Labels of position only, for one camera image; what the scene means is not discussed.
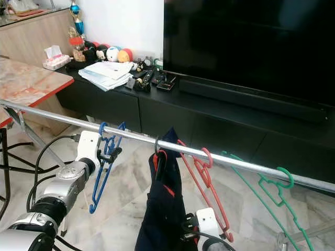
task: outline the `marble tabletop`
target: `marble tabletop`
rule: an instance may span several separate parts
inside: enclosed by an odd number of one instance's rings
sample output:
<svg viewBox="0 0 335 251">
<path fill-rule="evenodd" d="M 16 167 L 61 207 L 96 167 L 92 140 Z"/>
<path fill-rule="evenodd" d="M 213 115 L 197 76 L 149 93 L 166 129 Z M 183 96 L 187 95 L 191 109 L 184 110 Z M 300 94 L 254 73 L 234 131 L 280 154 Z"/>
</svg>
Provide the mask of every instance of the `marble tabletop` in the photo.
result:
<svg viewBox="0 0 335 251">
<path fill-rule="evenodd" d="M 0 58 L 0 99 L 33 107 L 73 82 L 58 72 Z M 11 118 L 0 109 L 0 128 L 9 122 Z"/>
</svg>

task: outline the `tile floor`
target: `tile floor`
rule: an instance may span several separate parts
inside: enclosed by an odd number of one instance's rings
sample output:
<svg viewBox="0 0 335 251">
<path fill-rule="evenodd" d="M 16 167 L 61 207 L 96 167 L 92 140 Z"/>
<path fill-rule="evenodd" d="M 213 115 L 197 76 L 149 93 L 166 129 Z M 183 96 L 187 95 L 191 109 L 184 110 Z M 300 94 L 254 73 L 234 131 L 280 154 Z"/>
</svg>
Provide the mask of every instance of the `tile floor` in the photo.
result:
<svg viewBox="0 0 335 251">
<path fill-rule="evenodd" d="M 31 124 L 31 127 L 46 141 L 52 136 L 48 129 Z M 69 127 L 63 134 L 80 133 L 81 128 Z M 17 126 L 8 131 L 8 144 L 28 141 Z M 153 146 L 146 143 L 123 139 L 122 154 L 114 164 L 108 178 L 105 192 L 94 214 L 89 214 L 88 204 L 91 203 L 94 178 L 86 184 L 67 217 L 68 233 L 65 239 L 83 251 L 96 250 L 133 250 L 138 231 L 146 210 L 147 192 L 150 187 L 150 171 L 148 158 L 153 152 Z M 52 149 L 65 161 L 75 158 L 76 143 L 67 139 L 58 141 Z M 31 162 L 35 162 L 39 149 L 34 146 L 21 146 L 15 153 Z M 13 166 L 23 166 L 22 163 L 10 158 Z M 198 192 L 192 178 L 181 160 L 178 161 L 183 181 L 183 197 L 186 212 L 195 212 L 205 208 L 205 203 Z M 49 167 L 55 162 L 49 157 L 42 158 L 41 166 Z M 0 194 L 4 195 L 3 175 L 0 171 Z M 281 229 L 272 219 L 265 207 L 259 202 L 252 191 L 243 183 L 239 176 L 230 168 L 215 165 L 210 170 L 213 184 L 216 187 L 222 204 L 230 220 L 234 235 L 233 247 L 237 251 L 273 251 L 276 250 L 276 238 Z M 277 208 L 265 193 L 257 187 L 257 174 L 241 172 L 271 206 L 281 223 L 289 233 L 299 230 L 293 225 L 292 216 L 286 208 Z M 12 199 L 0 221 L 0 231 L 5 229 L 20 214 L 25 212 L 26 196 L 33 184 L 33 176 L 11 172 Z M 38 193 L 47 185 L 41 184 Z M 268 186 L 275 195 L 277 189 Z M 301 226 L 305 229 L 323 222 L 335 219 L 335 199 L 306 188 L 295 186 L 284 190 L 285 198 L 298 215 Z M 335 251 L 335 231 L 311 238 L 315 250 Z M 306 242 L 300 242 L 300 250 L 309 250 Z M 69 250 L 62 244 L 61 250 Z"/>
</svg>

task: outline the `trophy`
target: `trophy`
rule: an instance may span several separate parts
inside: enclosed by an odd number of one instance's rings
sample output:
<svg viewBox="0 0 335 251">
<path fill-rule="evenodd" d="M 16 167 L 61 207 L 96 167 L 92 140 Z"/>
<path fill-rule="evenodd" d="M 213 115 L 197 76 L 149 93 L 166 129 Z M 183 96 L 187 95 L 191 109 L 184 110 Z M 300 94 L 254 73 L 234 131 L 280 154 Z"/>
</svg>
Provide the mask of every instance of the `trophy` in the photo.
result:
<svg viewBox="0 0 335 251">
<path fill-rule="evenodd" d="M 75 28 L 78 31 L 79 35 L 82 38 L 85 38 L 84 35 L 84 24 L 80 19 L 81 13 L 79 6 L 75 3 L 75 0 L 71 0 L 70 13 L 74 19 Z"/>
</svg>

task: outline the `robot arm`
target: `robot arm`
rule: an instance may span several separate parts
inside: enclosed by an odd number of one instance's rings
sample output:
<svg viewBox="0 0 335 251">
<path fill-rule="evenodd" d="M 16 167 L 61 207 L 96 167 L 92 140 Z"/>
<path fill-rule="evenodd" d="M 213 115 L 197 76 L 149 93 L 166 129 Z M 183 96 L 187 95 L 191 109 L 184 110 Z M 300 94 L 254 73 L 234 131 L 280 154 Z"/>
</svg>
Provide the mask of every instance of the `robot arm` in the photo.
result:
<svg viewBox="0 0 335 251">
<path fill-rule="evenodd" d="M 0 233 L 0 251 L 52 250 L 58 227 L 72 209 L 89 176 L 100 168 L 100 140 L 99 133 L 82 132 L 75 161 L 57 173 L 29 212 Z"/>
</svg>

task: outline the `tissue box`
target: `tissue box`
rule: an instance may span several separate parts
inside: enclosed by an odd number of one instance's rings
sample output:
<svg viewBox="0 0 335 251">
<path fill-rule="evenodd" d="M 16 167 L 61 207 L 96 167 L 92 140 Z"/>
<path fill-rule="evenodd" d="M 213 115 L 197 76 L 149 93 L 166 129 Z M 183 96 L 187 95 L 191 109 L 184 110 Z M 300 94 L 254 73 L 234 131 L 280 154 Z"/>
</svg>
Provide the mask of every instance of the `tissue box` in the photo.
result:
<svg viewBox="0 0 335 251">
<path fill-rule="evenodd" d="M 68 55 L 57 55 L 50 59 L 46 59 L 46 61 L 43 63 L 43 67 L 55 71 L 59 69 L 60 67 L 66 65 L 71 61 L 70 57 Z"/>
</svg>

